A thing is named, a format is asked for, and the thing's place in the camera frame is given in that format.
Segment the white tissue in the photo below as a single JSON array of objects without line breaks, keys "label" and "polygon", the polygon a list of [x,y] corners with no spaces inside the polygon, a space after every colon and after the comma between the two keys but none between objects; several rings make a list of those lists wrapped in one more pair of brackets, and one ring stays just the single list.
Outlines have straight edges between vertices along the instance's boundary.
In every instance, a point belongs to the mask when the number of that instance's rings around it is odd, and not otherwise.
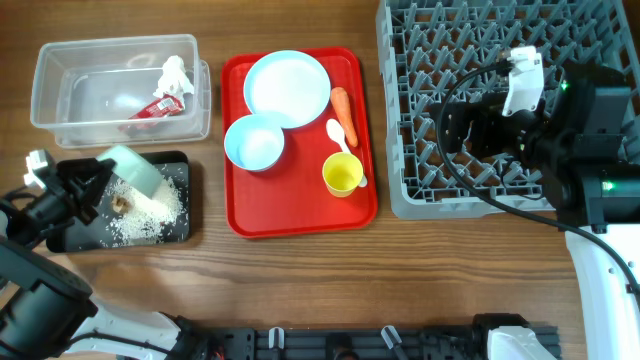
[{"label": "white tissue", "polygon": [[162,75],[153,92],[156,98],[169,95],[178,100],[181,108],[186,107],[184,95],[195,93],[194,85],[186,74],[183,59],[178,55],[170,56],[162,65]]}]

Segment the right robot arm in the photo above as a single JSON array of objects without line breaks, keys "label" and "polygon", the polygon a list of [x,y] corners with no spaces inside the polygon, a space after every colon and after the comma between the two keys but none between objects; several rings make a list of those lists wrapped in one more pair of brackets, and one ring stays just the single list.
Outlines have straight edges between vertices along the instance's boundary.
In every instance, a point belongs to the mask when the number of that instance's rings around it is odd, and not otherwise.
[{"label": "right robot arm", "polygon": [[449,90],[434,115],[442,155],[465,141],[477,158],[512,155],[541,172],[554,219],[518,210],[486,196],[444,165],[468,192],[507,213],[564,233],[579,282],[587,355],[639,356],[639,167],[623,159],[622,122],[631,97],[625,76],[594,64],[565,67],[551,115],[521,110],[501,115],[491,95],[480,103],[454,102]]}]

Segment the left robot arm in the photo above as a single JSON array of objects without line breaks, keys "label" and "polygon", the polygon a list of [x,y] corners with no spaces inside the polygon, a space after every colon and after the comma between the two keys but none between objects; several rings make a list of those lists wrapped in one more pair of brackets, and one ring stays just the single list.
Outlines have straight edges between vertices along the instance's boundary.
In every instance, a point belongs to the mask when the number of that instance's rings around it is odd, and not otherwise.
[{"label": "left robot arm", "polygon": [[48,359],[101,352],[119,359],[220,359],[215,336],[183,317],[136,312],[95,299],[80,277],[34,252],[75,221],[90,224],[118,162],[52,163],[44,151],[27,158],[26,186],[1,198],[1,283],[17,291],[1,308],[1,356]]}]

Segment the red snack wrapper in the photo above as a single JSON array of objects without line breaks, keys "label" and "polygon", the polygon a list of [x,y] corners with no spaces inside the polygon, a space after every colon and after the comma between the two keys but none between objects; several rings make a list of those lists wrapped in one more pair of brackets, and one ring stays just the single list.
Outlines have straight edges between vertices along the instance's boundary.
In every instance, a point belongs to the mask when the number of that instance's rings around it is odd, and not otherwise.
[{"label": "red snack wrapper", "polygon": [[134,133],[136,131],[151,129],[157,125],[157,122],[144,122],[144,119],[165,118],[178,115],[183,110],[183,103],[179,99],[172,95],[164,95],[162,98],[154,100],[130,117],[132,123],[120,125],[118,130],[121,132]]}]

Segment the light blue bowl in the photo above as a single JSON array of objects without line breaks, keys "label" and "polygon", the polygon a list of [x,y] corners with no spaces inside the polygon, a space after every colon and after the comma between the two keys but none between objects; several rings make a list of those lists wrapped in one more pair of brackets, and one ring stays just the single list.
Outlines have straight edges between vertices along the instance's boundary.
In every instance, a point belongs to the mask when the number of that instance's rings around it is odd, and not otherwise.
[{"label": "light blue bowl", "polygon": [[275,114],[251,114],[234,121],[224,137],[224,151],[236,167],[260,172],[271,168],[285,147],[283,129]]}]

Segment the mint green bowl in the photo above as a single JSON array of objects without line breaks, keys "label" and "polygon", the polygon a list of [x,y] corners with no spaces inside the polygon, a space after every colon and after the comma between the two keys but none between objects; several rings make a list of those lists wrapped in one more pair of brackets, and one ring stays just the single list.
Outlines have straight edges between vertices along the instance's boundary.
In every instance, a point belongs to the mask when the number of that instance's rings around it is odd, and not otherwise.
[{"label": "mint green bowl", "polygon": [[96,159],[113,160],[113,173],[147,198],[153,197],[163,181],[163,176],[154,165],[124,145],[111,147]]}]

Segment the yellow plastic cup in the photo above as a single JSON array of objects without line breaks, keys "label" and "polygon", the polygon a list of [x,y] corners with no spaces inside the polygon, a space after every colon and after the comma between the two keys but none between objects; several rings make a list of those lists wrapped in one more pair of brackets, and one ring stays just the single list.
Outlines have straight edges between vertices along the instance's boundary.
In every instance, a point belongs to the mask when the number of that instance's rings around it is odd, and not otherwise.
[{"label": "yellow plastic cup", "polygon": [[338,198],[351,195],[364,178],[364,168],[353,154],[330,155],[322,166],[322,178],[329,193]]}]

